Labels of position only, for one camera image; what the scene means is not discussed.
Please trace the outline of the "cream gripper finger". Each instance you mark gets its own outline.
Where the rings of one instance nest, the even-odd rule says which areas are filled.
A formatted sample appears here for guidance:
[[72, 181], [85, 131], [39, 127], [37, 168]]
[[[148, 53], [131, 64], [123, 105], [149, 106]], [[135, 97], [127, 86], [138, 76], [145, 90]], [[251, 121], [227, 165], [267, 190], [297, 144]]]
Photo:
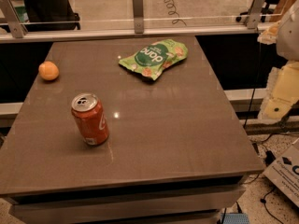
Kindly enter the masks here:
[[299, 101], [299, 62], [273, 67], [267, 80], [259, 120], [281, 120]]
[[257, 41], [265, 45], [275, 44], [277, 42], [278, 27], [279, 22], [275, 22], [258, 36]]

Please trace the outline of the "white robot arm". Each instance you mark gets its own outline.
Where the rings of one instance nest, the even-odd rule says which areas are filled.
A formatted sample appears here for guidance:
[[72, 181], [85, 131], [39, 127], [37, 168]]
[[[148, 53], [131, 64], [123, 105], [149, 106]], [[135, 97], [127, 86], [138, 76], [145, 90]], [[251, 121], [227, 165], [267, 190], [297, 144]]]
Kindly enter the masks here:
[[279, 122], [299, 101], [299, 0], [296, 0], [282, 19], [258, 36], [266, 45], [276, 45], [278, 56], [287, 63], [273, 67], [266, 85], [258, 119], [261, 123]]

